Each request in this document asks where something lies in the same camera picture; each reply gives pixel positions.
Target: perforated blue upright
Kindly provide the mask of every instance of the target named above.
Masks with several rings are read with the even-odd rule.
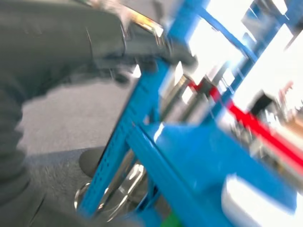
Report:
[[[169,35],[187,44],[200,17],[221,31],[247,56],[231,84],[232,90],[236,90],[283,24],[296,24],[303,12],[301,0],[292,0],[285,15],[279,16],[277,22],[264,35],[264,41],[252,51],[208,13],[206,10],[208,2],[185,0]],[[213,116],[218,116],[222,104],[231,96],[231,90],[224,92],[222,101],[210,109],[199,125],[143,124],[153,110],[156,113],[158,91],[169,66],[159,60],[158,67],[158,73],[141,75],[107,145],[91,187],[79,207],[80,212],[93,215],[130,148],[147,169],[151,182],[187,227],[233,226],[221,211],[221,193],[225,177],[234,173],[290,210],[295,209],[296,192],[251,159],[247,152],[216,126]],[[153,196],[147,196],[145,200],[148,204]]]

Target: red bar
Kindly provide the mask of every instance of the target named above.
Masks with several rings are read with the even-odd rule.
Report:
[[[191,81],[190,83],[189,83],[188,85],[190,88],[198,91],[202,87],[202,83],[199,83],[198,85],[196,85],[195,82]]]
[[[220,98],[220,93],[216,88],[214,88],[211,92],[211,96],[215,101],[217,101]],[[274,137],[272,136],[271,130],[266,125],[259,122],[258,119],[249,113],[243,113],[235,106],[233,102],[227,104],[227,108],[233,114],[238,122],[241,122],[244,127],[249,128],[256,136],[261,136],[267,145],[272,147],[273,152],[274,152],[277,157],[282,158],[284,162],[291,166],[297,173],[303,175],[303,153],[301,150],[289,143],[279,134],[275,134]]]

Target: blue metal frame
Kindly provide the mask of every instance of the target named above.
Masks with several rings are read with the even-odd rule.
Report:
[[[181,43],[187,43],[199,21],[199,16],[188,6],[205,5],[205,0],[185,0],[176,16],[169,35]],[[126,136],[134,125],[141,123],[150,113],[158,90],[169,72],[169,66],[158,61],[158,73],[144,72],[123,111],[115,131],[107,143],[102,160],[91,186],[79,206],[79,212],[90,217],[97,208],[106,188],[118,170],[125,153],[129,150]]]
[[[221,207],[222,186],[230,174],[290,210],[296,208],[295,191],[250,158],[215,123],[141,125],[127,141],[184,226],[233,226]]]
[[[293,0],[286,16],[280,16],[279,22],[266,35],[265,42],[258,44],[253,53],[207,13],[204,8],[208,2],[185,0],[169,35],[186,44],[199,16],[221,31],[249,57],[231,85],[233,90],[247,75],[283,23],[288,19],[293,23],[298,21],[302,14],[300,9],[303,4],[301,0]],[[237,143],[218,129],[209,115],[199,127],[165,126],[158,135],[159,140],[155,141],[159,124],[144,126],[143,121],[150,113],[153,113],[152,122],[159,119],[158,105],[155,102],[158,99],[159,88],[169,72],[169,65],[159,60],[158,67],[159,72],[156,74],[143,73],[133,91],[80,205],[81,213],[88,217],[93,215],[130,148],[152,179],[149,194],[139,208],[148,208],[153,203],[155,183],[186,226],[232,226],[221,210],[220,199],[223,180],[227,174],[233,173],[238,173],[264,192],[271,191],[272,197],[290,209],[295,208],[296,194],[274,174],[250,159]],[[230,96],[229,90],[224,93],[223,103]],[[212,111],[217,116],[221,109],[222,104],[217,103]],[[226,147],[230,149],[223,152]]]

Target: dark gray sleeve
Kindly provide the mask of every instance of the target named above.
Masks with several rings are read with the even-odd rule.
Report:
[[[106,19],[112,22],[107,34]],[[107,35],[118,37],[120,21],[89,8],[2,0],[0,31],[0,226],[26,227],[44,195],[35,189],[25,154],[17,149],[22,105],[90,64],[91,45],[102,47]]]
[[[40,205],[43,194],[36,191],[17,149],[22,134],[15,130],[21,119],[24,93],[11,74],[0,71],[0,222],[1,226],[26,226]]]
[[[0,31],[0,69],[17,77],[26,99],[123,48],[117,16],[77,5],[2,0]]]

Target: white object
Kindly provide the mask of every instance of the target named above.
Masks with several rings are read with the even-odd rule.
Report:
[[[226,178],[222,189],[223,212],[238,227],[301,227],[302,197],[290,210],[236,175]]]

